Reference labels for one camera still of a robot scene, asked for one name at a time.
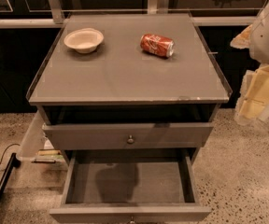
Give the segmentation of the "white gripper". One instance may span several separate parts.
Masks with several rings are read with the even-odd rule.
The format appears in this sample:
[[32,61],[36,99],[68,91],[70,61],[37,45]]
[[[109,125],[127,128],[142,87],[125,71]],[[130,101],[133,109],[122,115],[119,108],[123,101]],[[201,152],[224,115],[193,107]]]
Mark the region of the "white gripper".
[[[252,25],[245,28],[231,42],[235,49],[248,49]],[[247,125],[255,120],[269,118],[269,64],[261,64],[255,71],[247,70],[240,88],[240,97],[235,107],[235,121]]]

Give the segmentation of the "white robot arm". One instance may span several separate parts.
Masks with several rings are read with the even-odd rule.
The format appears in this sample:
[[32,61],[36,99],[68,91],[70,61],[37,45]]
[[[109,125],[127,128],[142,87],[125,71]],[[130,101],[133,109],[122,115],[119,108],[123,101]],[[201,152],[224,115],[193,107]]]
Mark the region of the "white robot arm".
[[259,62],[255,71],[247,70],[235,107],[235,121],[241,125],[269,118],[269,3],[256,20],[230,43],[236,49],[249,49]]

